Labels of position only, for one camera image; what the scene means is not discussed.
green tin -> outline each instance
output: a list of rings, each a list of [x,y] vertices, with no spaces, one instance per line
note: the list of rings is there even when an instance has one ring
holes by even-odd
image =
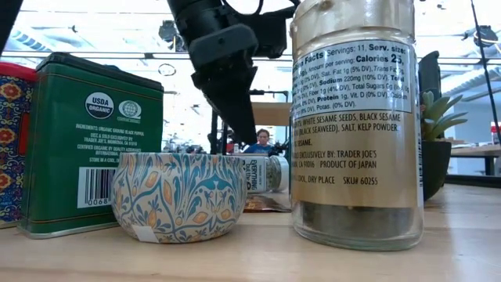
[[[116,226],[119,154],[160,150],[161,83],[65,53],[37,73],[18,227],[44,239]]]

succulent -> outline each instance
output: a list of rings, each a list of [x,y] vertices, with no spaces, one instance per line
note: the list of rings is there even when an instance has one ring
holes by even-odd
[[[441,97],[434,101],[433,92],[424,92],[421,97],[421,136],[423,140],[434,141],[447,128],[460,125],[468,120],[460,118],[467,113],[452,113],[444,116],[445,112],[463,96],[459,95],[454,99],[451,97]]]

ceramic bowl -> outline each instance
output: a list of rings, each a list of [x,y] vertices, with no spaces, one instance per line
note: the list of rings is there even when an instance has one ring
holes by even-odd
[[[130,236],[187,243],[229,232],[243,212],[247,185],[238,157],[121,154],[111,206]]]

woman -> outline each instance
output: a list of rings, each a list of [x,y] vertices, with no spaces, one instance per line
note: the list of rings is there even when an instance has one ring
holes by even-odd
[[[249,146],[244,153],[248,154],[267,154],[272,150],[273,146],[268,144],[269,131],[266,129],[259,129],[258,142]]]

potted plant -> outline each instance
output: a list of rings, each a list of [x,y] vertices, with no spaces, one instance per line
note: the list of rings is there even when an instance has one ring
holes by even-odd
[[[421,94],[421,152],[425,201],[435,195],[443,186],[449,168],[452,144],[440,141],[438,138],[443,135],[447,128],[467,122],[467,119],[461,118],[467,113],[444,115],[448,109],[463,97],[450,98],[441,97],[434,101],[432,91]]]

